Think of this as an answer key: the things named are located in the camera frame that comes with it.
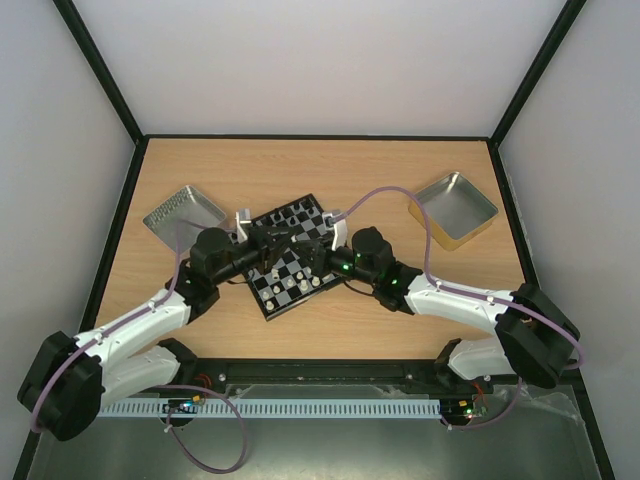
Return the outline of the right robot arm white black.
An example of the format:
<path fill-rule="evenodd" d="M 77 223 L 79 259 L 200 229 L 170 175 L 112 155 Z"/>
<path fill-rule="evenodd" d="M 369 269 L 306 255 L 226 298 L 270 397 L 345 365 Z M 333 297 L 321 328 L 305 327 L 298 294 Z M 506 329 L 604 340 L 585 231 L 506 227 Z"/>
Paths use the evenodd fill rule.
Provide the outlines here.
<path fill-rule="evenodd" d="M 550 389 L 574 365 L 570 357 L 578 350 L 579 330 L 535 285 L 491 290 L 432 277 L 397 260 L 374 227 L 357 231 L 350 246 L 318 237 L 296 239 L 292 249 L 313 275 L 336 274 L 365 283 L 390 311 L 442 317 L 488 333 L 481 341 L 446 345 L 436 379 L 447 391 L 458 391 L 479 377 L 510 374 Z"/>

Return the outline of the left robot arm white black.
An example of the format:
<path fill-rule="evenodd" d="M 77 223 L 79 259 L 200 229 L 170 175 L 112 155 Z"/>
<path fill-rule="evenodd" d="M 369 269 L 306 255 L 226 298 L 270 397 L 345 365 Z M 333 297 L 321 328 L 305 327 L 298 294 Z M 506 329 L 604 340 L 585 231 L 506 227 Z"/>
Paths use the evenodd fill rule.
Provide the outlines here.
<path fill-rule="evenodd" d="M 297 227 L 241 223 L 233 241 L 222 228 L 205 228 L 188 258 L 177 259 L 172 278 L 151 299 L 82 334 L 57 331 L 46 337 L 17 394 L 31 414 L 31 431 L 48 431 L 61 441 L 77 436 L 114 395 L 105 385 L 110 369 L 206 313 L 218 300 L 221 284 L 247 270 L 269 271 L 299 232 Z"/>

